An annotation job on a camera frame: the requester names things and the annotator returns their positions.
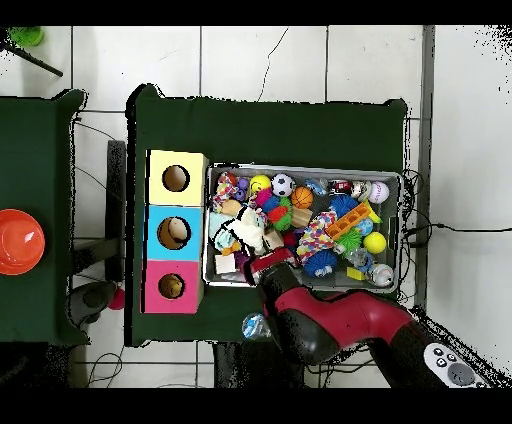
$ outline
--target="blue toy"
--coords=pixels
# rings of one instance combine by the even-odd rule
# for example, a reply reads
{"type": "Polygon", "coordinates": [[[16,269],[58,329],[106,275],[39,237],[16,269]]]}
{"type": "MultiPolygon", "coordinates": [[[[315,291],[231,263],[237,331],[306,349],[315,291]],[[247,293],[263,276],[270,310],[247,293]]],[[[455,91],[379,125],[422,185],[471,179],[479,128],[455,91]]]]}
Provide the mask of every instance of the blue toy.
{"type": "Polygon", "coordinates": [[[325,277],[331,274],[338,263],[337,256],[330,250],[320,250],[304,265],[304,272],[310,277],[325,277]]]}

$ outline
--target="white ball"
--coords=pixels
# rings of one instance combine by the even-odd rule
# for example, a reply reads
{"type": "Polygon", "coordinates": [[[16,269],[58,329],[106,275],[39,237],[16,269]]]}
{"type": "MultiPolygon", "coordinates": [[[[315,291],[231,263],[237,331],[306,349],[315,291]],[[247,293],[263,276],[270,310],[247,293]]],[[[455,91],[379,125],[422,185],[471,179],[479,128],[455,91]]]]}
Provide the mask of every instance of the white ball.
{"type": "Polygon", "coordinates": [[[382,203],[389,197],[389,188],[386,184],[377,181],[372,183],[372,191],[368,200],[372,203],[382,203]]]}
{"type": "Polygon", "coordinates": [[[295,182],[285,174],[277,174],[271,181],[272,193],[279,197],[288,197],[292,194],[295,182]]]}

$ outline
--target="soccer ball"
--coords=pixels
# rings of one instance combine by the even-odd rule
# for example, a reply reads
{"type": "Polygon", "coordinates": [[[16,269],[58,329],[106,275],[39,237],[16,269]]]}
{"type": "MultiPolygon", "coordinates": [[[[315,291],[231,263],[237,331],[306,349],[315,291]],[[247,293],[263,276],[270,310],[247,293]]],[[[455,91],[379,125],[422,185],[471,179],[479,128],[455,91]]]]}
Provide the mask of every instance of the soccer ball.
{"type": "Polygon", "coordinates": [[[276,196],[288,197],[295,188],[295,182],[285,174],[277,174],[271,181],[272,192],[276,196]]]}

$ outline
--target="clear plastic bottle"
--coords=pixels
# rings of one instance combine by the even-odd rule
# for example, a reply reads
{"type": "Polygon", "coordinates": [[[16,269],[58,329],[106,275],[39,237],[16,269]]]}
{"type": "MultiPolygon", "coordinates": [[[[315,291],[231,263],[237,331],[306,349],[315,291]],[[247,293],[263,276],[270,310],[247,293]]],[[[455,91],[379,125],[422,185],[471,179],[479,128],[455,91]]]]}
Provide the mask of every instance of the clear plastic bottle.
{"type": "Polygon", "coordinates": [[[245,317],[242,333],[247,340],[261,340],[272,337],[267,320],[263,314],[255,312],[245,317]]]}

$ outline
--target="basketball toy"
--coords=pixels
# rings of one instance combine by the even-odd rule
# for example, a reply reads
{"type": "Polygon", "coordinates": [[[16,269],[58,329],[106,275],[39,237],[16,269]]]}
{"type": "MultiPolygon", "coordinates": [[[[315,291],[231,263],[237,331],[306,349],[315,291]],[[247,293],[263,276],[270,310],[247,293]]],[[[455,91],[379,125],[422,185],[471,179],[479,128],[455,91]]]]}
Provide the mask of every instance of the basketball toy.
{"type": "Polygon", "coordinates": [[[292,205],[299,209],[307,209],[313,204],[313,193],[307,187],[297,187],[292,193],[292,205]]]}

